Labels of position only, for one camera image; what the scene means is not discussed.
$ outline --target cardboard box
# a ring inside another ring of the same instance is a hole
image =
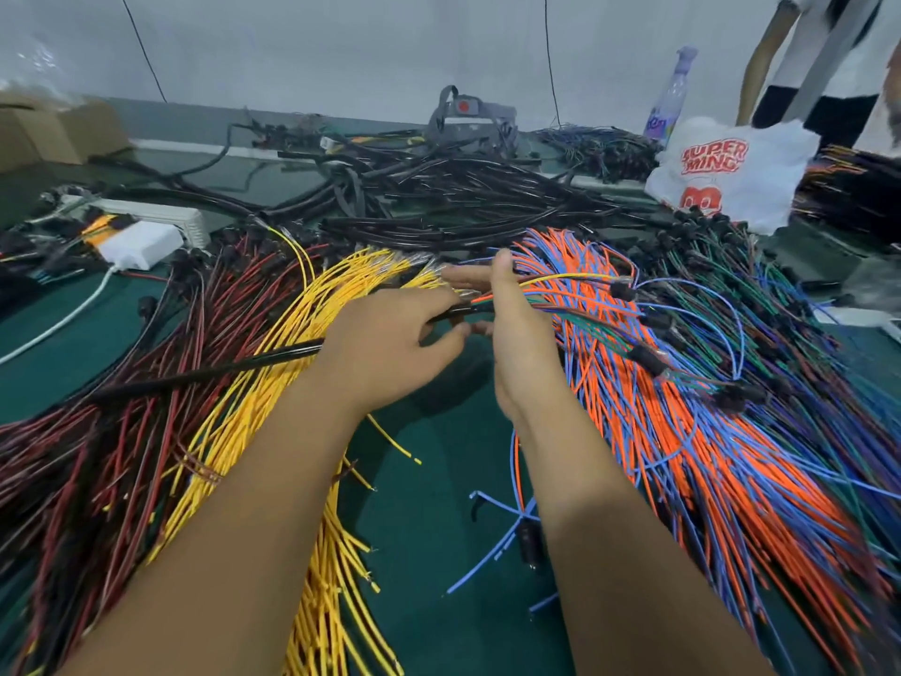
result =
[[[11,114],[44,161],[83,164],[96,154],[113,154],[131,146],[115,109],[105,101],[86,98],[83,104],[16,92],[0,92],[0,113]]]
[[[29,166],[40,160],[17,117],[0,110],[0,173]]]

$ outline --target white shirt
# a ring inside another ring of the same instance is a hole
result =
[[[826,10],[832,0],[792,1],[801,9],[801,18],[772,85],[798,88],[829,36]],[[888,60],[900,39],[901,0],[882,0],[870,32],[844,57],[823,94],[846,98],[882,93]]]

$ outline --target person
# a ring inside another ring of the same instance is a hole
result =
[[[850,0],[781,0],[744,72],[736,125],[768,128],[788,105]],[[794,38],[763,93],[773,57],[794,28]],[[881,93],[894,145],[901,144],[901,0],[879,0],[805,122],[820,146],[854,146]]]
[[[570,391],[550,319],[529,306],[509,251],[445,278],[490,286],[494,321],[457,324],[423,346],[424,324],[458,302],[451,289],[384,289],[345,306],[238,464],[136,574],[64,676],[280,673],[357,424],[432,380],[473,331],[493,337],[497,402],[522,437],[577,672],[771,673]]]

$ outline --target gray device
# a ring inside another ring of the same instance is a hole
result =
[[[472,140],[467,150],[504,158],[515,158],[519,138],[512,106],[460,94],[454,85],[442,90],[424,134],[426,141],[436,145]]]

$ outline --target black shorts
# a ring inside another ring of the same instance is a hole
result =
[[[751,125],[755,128],[768,128],[782,121],[796,94],[797,89],[794,87],[768,87],[754,112]],[[878,99],[877,94],[848,99],[820,97],[804,126],[820,136],[820,147],[831,144],[854,146],[870,120]]]

